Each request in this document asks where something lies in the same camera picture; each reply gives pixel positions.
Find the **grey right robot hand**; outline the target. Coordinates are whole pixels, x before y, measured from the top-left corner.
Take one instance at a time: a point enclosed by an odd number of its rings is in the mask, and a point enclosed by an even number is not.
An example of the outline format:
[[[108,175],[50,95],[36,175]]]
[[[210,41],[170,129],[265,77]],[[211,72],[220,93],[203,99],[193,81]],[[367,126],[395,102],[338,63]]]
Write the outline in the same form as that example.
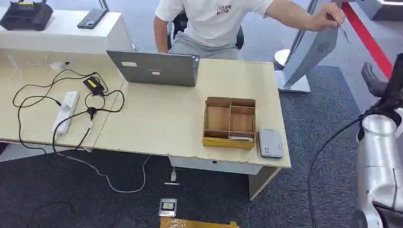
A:
[[[380,99],[374,105],[378,110],[394,110],[403,106],[403,55],[398,54],[388,82],[381,81],[372,71],[372,65],[365,62],[361,75],[368,91]]]

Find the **person's left hand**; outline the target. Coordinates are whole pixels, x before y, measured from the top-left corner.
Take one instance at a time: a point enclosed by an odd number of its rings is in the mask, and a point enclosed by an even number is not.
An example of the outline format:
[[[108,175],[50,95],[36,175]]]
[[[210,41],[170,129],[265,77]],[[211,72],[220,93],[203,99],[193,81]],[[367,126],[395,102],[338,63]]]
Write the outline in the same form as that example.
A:
[[[310,29],[311,31],[322,31],[326,29],[338,29],[344,23],[345,14],[337,6],[335,2],[326,3],[323,7],[312,16]]]

